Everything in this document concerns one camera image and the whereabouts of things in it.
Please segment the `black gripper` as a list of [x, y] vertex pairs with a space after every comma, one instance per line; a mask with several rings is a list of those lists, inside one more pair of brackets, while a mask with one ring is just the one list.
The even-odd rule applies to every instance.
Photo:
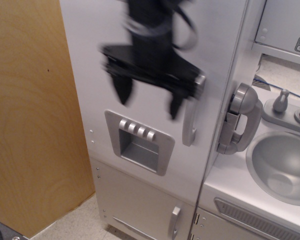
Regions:
[[106, 72], [120, 103], [129, 106], [134, 80], [164, 88], [172, 94], [169, 114], [175, 120], [185, 99], [195, 93], [199, 68], [179, 56], [170, 34], [155, 37], [132, 37], [132, 43], [106, 44], [101, 48], [107, 57]]

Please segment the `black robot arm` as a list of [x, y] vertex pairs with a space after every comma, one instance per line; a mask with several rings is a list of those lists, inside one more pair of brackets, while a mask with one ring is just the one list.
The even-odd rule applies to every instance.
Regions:
[[[175, 50], [186, 51], [197, 42], [193, 22], [180, 8], [179, 0], [129, 0], [125, 28], [130, 33], [131, 45], [104, 45], [107, 57], [105, 70], [120, 102], [128, 101], [133, 81], [141, 81], [164, 88], [172, 93], [169, 113], [175, 119], [184, 99], [196, 98], [202, 92], [195, 80], [198, 67], [188, 62]], [[188, 42], [178, 46], [173, 42], [173, 15], [179, 14], [190, 28]]]

